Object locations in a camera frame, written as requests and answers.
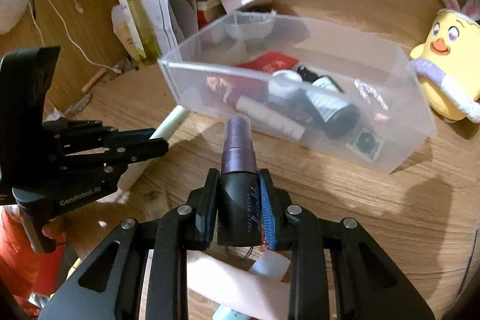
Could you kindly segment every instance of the wooden stick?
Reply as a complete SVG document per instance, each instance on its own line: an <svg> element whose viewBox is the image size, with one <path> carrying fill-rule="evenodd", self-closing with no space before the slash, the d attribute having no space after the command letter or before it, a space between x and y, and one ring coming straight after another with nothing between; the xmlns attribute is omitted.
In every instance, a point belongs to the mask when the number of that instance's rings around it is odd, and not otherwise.
<svg viewBox="0 0 480 320"><path fill-rule="evenodd" d="M87 94L90 89L98 82L98 80L105 75L107 71L106 68L100 69L93 77L88 81L88 83L82 87L83 94Z"/></svg>

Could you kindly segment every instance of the black bottle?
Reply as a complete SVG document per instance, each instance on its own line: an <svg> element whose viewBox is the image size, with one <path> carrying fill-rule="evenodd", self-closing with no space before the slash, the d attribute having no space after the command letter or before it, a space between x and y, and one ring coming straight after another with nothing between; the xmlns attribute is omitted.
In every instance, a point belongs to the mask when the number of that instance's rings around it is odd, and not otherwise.
<svg viewBox="0 0 480 320"><path fill-rule="evenodd" d="M320 76L304 65L297 68L302 80L325 90L343 93L341 88L328 75ZM360 120L358 108L345 100L331 97L316 91L307 91L305 95L310 105L309 113L323 123L323 130L329 139L340 139L349 133Z"/></svg>

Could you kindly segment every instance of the purple spray nozzle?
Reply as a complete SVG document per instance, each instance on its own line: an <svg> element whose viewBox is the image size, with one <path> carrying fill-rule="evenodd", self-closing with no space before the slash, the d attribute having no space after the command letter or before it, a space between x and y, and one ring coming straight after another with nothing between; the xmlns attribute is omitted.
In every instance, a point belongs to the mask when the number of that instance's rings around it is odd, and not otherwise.
<svg viewBox="0 0 480 320"><path fill-rule="evenodd" d="M254 144L251 142L250 120L234 115L225 122L221 174L257 172Z"/></svg>

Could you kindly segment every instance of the green bottle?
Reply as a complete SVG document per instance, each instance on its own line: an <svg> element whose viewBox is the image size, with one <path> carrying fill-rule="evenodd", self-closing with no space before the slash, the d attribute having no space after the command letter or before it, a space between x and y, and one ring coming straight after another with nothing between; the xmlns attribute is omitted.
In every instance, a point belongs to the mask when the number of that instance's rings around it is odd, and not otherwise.
<svg viewBox="0 0 480 320"><path fill-rule="evenodd" d="M131 38L144 65L153 65L162 57L152 24L140 0L120 0Z"/></svg>

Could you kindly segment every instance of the human hand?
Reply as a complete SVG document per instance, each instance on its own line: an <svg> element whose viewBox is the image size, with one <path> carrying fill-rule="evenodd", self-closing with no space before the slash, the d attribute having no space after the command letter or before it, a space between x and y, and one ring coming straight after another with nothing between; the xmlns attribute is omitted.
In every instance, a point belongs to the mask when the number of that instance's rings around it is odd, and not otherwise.
<svg viewBox="0 0 480 320"><path fill-rule="evenodd" d="M4 206L4 208L12 220L14 220L18 224L22 223L22 217L18 205L6 205ZM45 224L42 228L42 233L50 239L56 239L63 233L63 229L64 218L63 216L59 216Z"/></svg>

